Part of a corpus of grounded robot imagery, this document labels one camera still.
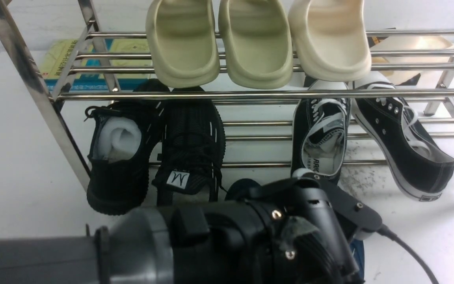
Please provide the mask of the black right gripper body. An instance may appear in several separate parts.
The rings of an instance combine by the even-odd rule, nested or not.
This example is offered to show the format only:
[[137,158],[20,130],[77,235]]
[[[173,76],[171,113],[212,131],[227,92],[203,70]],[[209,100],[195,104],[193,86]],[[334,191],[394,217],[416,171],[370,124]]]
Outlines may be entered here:
[[350,242],[382,225],[380,215],[308,169],[291,178],[250,189],[249,200],[269,203],[282,214],[276,241],[294,254],[298,279],[306,284],[362,284]]

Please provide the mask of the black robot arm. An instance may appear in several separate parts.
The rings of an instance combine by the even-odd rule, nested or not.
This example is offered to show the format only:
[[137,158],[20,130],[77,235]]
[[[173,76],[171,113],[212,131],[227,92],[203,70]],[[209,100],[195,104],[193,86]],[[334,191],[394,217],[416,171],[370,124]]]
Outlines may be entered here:
[[0,284],[360,284],[380,215],[304,173],[232,201],[139,207],[84,237],[0,239]]

